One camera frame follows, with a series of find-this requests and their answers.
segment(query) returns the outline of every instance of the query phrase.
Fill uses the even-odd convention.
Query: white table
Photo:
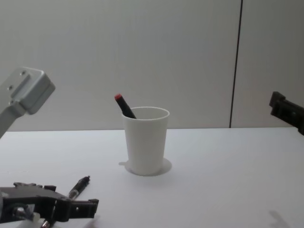
[[[95,228],[304,227],[304,137],[295,128],[168,130],[172,169],[157,177],[119,165],[124,131],[6,133],[0,151],[3,187],[35,182],[66,194],[91,175],[78,199],[100,200]]]

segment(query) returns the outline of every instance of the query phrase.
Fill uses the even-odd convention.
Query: robotic arm
[[[34,114],[55,90],[41,70],[21,67],[0,85],[0,138],[25,113]],[[94,218],[98,200],[72,201],[57,192],[56,186],[14,183],[0,187],[0,223],[45,218],[66,222]]]

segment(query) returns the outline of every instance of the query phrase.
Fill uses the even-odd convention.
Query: gray robot arm
[[[0,85],[0,138],[17,118],[36,113],[54,90],[54,84],[42,70],[16,69]]]

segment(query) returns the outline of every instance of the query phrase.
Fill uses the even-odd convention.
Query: paper cup
[[[129,169],[151,175],[162,168],[169,111],[157,107],[132,108],[136,119],[123,115]]]

